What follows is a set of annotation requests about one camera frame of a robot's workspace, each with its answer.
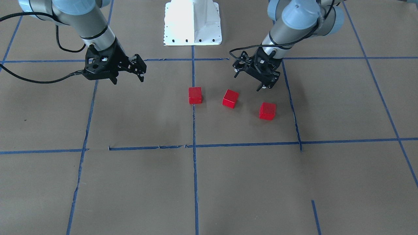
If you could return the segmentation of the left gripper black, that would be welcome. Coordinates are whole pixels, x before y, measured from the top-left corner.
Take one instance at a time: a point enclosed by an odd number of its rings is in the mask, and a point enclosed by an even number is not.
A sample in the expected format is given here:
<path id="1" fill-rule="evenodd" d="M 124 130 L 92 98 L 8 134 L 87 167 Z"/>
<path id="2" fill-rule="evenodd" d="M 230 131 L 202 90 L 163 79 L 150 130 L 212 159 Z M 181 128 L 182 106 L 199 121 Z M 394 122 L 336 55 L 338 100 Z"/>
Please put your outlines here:
<path id="1" fill-rule="evenodd" d="M 246 51 L 243 51 L 233 64 L 236 78 L 240 72 L 245 72 L 250 76 L 260 81 L 260 85 L 257 88 L 257 92 L 261 89 L 269 88 L 273 86 L 279 79 L 280 73 L 275 72 L 281 65 L 282 58 L 276 58 L 278 50 L 273 47 L 270 52 L 265 52 L 263 47 L 259 47 L 255 52 L 255 67 L 253 58 L 251 58 Z"/>

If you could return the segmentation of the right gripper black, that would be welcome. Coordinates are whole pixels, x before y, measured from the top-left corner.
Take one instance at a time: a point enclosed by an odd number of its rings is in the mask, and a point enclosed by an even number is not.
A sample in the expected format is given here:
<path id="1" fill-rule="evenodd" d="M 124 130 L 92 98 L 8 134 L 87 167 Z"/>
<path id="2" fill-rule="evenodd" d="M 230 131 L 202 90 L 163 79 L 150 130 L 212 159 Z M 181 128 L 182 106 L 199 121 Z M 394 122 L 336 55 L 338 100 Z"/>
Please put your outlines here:
<path id="1" fill-rule="evenodd" d="M 100 55 L 98 71 L 126 71 L 135 74 L 140 82 L 144 82 L 147 65 L 139 54 L 128 57 L 118 39 L 115 39 L 109 48 L 98 51 L 98 53 Z M 118 73 L 110 73 L 108 79 L 116 85 L 118 76 Z"/>

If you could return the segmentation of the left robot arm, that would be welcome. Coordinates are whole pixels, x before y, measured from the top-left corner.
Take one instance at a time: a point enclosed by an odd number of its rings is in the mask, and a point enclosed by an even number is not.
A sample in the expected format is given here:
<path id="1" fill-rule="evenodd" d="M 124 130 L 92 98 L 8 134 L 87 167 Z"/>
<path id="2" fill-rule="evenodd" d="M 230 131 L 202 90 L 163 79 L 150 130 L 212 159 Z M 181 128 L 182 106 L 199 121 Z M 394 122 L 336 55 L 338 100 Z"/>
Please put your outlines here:
<path id="1" fill-rule="evenodd" d="M 339 31 L 344 22 L 339 0 L 271 0 L 267 13 L 274 22 L 254 55 L 246 48 L 235 56 L 235 76 L 245 72 L 260 82 L 257 90 L 273 88 L 278 81 L 283 58 L 298 42 Z"/>

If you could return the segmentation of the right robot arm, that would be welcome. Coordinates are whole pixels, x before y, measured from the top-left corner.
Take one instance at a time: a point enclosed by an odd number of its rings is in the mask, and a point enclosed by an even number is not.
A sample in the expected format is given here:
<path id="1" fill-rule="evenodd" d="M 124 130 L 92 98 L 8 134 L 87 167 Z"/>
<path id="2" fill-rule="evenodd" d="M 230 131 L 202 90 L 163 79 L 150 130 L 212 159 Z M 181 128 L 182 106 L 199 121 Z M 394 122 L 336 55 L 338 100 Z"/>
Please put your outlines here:
<path id="1" fill-rule="evenodd" d="M 55 25 L 70 25 L 88 47 L 85 67 L 80 74 L 88 80 L 109 79 L 117 83 L 120 71 L 134 73 L 140 82 L 147 66 L 135 54 L 128 57 L 117 37 L 111 30 L 101 8 L 109 0 L 20 0 L 24 12 L 34 13 L 35 17 L 51 21 Z"/>

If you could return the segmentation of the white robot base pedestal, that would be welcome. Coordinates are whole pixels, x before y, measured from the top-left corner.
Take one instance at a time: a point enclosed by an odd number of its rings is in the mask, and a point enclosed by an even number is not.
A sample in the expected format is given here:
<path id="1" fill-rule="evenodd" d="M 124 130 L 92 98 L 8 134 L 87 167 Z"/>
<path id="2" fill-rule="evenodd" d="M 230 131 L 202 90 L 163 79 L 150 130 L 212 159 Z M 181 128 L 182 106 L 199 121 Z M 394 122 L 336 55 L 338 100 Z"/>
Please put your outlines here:
<path id="1" fill-rule="evenodd" d="M 172 0 L 165 4 L 163 45 L 209 46 L 222 43 L 218 3 Z"/>

